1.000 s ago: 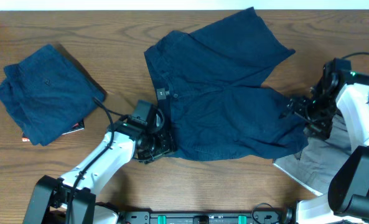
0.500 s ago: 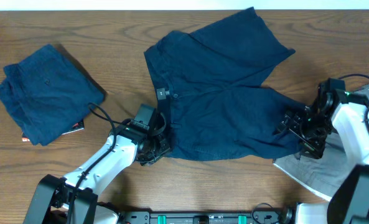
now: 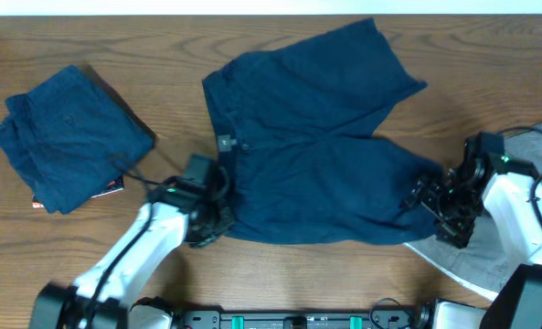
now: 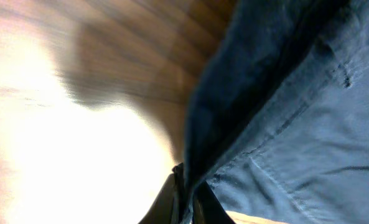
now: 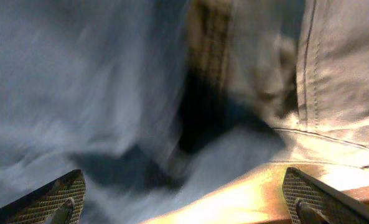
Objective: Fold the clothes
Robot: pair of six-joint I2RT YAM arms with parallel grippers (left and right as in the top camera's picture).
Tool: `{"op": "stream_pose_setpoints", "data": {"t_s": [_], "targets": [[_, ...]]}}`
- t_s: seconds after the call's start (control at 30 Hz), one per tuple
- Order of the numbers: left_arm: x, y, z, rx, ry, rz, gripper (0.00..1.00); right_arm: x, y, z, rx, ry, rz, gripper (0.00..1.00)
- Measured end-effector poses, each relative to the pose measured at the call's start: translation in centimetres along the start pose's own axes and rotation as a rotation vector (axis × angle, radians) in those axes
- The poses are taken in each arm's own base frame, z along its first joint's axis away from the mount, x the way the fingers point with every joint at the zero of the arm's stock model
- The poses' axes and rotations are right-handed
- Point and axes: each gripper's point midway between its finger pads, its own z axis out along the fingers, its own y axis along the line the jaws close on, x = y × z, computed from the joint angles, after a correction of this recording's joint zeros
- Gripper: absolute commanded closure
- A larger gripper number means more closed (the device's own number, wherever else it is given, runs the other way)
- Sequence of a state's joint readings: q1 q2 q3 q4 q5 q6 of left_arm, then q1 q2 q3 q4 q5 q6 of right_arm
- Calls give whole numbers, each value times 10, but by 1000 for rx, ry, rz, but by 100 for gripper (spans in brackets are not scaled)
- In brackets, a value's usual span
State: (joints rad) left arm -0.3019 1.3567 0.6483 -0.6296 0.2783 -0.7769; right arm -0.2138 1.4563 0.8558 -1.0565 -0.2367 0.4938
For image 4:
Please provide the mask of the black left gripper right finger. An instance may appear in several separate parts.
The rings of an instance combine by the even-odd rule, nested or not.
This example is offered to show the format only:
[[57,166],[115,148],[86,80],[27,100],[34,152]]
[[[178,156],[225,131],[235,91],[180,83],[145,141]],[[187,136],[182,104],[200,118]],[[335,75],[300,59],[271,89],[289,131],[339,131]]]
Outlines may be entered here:
[[193,211],[193,224],[235,224],[206,181],[194,193]]

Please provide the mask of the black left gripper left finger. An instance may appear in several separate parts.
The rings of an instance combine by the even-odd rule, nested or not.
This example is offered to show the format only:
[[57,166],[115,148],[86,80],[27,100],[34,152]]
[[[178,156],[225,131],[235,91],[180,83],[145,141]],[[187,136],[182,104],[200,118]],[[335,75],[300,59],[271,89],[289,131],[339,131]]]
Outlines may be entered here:
[[179,224],[182,218],[184,165],[172,169],[150,209],[139,224]]

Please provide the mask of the navy blue shorts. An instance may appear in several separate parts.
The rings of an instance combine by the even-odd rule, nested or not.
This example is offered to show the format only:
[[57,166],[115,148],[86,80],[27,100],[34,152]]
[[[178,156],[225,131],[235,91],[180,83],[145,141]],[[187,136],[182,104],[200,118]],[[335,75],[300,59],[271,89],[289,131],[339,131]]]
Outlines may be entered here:
[[185,188],[288,223],[369,223],[369,0],[239,1],[189,108]]

